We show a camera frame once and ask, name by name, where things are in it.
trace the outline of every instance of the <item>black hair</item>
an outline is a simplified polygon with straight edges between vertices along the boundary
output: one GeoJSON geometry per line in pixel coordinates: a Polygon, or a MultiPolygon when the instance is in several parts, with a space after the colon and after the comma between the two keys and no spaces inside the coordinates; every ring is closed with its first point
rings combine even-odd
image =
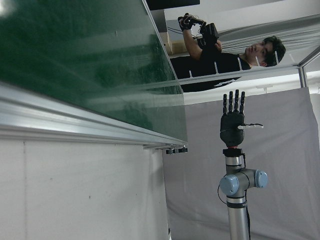
{"type": "Polygon", "coordinates": [[[276,36],[270,36],[265,38],[264,43],[272,43],[272,52],[268,53],[265,57],[266,67],[271,67],[277,65],[276,55],[278,56],[278,61],[280,62],[286,53],[286,48],[282,41],[276,36]]]}

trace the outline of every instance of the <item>blue joint cap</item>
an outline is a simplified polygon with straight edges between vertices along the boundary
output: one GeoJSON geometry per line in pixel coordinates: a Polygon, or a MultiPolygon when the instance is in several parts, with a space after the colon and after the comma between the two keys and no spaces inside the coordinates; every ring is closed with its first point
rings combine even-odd
{"type": "Polygon", "coordinates": [[[265,188],[268,184],[268,175],[264,171],[255,171],[255,186],[257,188],[265,188]]]}
{"type": "Polygon", "coordinates": [[[233,174],[224,176],[220,180],[220,188],[225,195],[232,196],[236,194],[239,189],[239,180],[233,174]]]}

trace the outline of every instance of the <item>man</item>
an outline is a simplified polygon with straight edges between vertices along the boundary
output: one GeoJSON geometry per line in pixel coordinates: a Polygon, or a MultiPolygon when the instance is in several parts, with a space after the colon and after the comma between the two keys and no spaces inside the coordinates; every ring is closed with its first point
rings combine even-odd
{"type": "MultiPolygon", "coordinates": [[[[245,49],[244,53],[237,55],[222,53],[222,44],[219,40],[214,50],[201,49],[191,35],[191,26],[188,24],[190,16],[186,13],[184,17],[178,18],[184,43],[190,56],[170,59],[178,79],[249,70],[258,64],[262,67],[275,66],[286,52],[285,46],[276,36],[267,37],[261,42],[252,44],[245,49]]],[[[236,79],[238,77],[183,84],[181,87],[185,93],[199,92],[223,87],[236,79]]]]}

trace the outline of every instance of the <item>green board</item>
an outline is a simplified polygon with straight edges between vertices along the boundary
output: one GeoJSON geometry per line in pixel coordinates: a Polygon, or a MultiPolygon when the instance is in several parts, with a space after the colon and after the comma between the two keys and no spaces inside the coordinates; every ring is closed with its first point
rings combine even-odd
{"type": "Polygon", "coordinates": [[[0,3],[0,81],[187,140],[183,94],[142,0],[0,3]]]}

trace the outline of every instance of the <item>camera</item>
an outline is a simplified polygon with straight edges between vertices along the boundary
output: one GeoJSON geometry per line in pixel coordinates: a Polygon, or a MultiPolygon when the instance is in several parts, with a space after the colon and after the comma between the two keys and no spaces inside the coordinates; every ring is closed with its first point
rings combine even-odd
{"type": "Polygon", "coordinates": [[[204,25],[200,27],[199,33],[202,35],[202,37],[196,39],[199,47],[203,50],[215,50],[215,44],[219,38],[215,24],[210,23],[206,25],[206,22],[204,22],[204,25]]]}

